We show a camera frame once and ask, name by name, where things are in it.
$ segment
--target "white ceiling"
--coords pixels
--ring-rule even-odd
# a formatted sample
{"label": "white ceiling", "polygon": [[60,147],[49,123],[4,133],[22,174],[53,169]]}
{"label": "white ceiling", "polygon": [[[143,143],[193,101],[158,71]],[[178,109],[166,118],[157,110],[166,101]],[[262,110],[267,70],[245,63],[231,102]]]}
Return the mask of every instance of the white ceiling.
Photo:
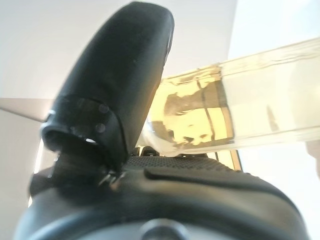
{"label": "white ceiling", "polygon": [[[53,99],[99,26],[129,0],[0,1],[0,98]],[[175,18],[164,76],[228,57],[236,0],[151,0]]]}

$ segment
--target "gray surface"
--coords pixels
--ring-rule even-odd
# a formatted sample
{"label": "gray surface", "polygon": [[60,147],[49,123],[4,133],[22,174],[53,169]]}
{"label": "gray surface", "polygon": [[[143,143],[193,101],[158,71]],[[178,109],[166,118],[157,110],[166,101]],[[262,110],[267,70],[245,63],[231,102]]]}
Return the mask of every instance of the gray surface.
{"label": "gray surface", "polygon": [[[87,234],[78,240],[140,240],[142,235],[141,227],[145,223],[135,222],[106,227]],[[184,224],[184,226],[188,232],[186,240],[236,240],[235,238],[203,227],[190,224]]]}

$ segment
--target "transparent cylinder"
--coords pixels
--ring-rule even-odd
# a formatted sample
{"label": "transparent cylinder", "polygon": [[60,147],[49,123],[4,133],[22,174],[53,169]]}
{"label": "transparent cylinder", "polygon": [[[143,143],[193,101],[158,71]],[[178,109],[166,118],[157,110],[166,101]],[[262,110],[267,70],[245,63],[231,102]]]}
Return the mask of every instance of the transparent cylinder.
{"label": "transparent cylinder", "polygon": [[142,129],[171,157],[320,139],[320,38],[162,80]]}

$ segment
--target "white wall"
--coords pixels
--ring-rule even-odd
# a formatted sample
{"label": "white wall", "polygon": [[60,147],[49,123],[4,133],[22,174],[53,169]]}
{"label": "white wall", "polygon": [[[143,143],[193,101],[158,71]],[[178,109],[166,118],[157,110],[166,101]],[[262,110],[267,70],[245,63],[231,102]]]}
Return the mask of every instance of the white wall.
{"label": "white wall", "polygon": [[[239,0],[229,58],[319,37],[319,23],[319,0]],[[305,143],[244,148],[239,156],[245,172],[274,184],[293,200],[311,239],[320,239],[320,181]]]}
{"label": "white wall", "polygon": [[[0,97],[53,99],[93,34],[131,0],[0,1]],[[236,0],[147,0],[175,18],[164,76],[224,61]]]}
{"label": "white wall", "polygon": [[40,123],[0,110],[0,239],[10,240],[28,206]]}

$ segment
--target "bright light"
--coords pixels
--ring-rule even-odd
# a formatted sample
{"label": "bright light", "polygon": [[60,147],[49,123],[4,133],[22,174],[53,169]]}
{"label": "bright light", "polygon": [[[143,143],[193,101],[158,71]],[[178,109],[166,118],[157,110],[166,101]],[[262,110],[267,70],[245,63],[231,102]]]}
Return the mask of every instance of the bright light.
{"label": "bright light", "polygon": [[34,174],[37,174],[39,172],[43,151],[44,151],[44,141],[41,139],[39,148],[38,148],[38,153],[36,155],[35,166],[33,171]]}
{"label": "bright light", "polygon": [[31,204],[32,204],[32,198],[29,197],[28,208],[31,206]]}

